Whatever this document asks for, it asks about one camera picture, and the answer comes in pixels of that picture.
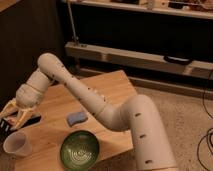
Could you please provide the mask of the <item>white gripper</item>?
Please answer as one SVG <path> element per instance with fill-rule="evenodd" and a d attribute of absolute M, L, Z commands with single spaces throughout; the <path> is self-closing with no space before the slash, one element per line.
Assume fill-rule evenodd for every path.
<path fill-rule="evenodd" d="M 10 100 L 0 112 L 0 119 L 3 119 L 18 111 L 17 120 L 13 125 L 13 130 L 20 129 L 32 116 L 31 109 L 19 109 L 20 108 L 33 108 L 40 104 L 42 100 L 42 94 L 33 87 L 22 84 L 16 91 L 15 99 Z"/>

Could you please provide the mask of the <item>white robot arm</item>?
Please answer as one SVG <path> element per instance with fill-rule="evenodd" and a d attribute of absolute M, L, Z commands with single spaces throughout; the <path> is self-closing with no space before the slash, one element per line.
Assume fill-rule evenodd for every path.
<path fill-rule="evenodd" d="M 37 69 L 0 111 L 0 118 L 17 113 L 12 128 L 21 128 L 34 114 L 54 81 L 64 85 L 105 128 L 131 132 L 138 171 L 179 171 L 163 121 L 150 97 L 135 95 L 115 107 L 73 76 L 52 53 L 39 56 Z"/>

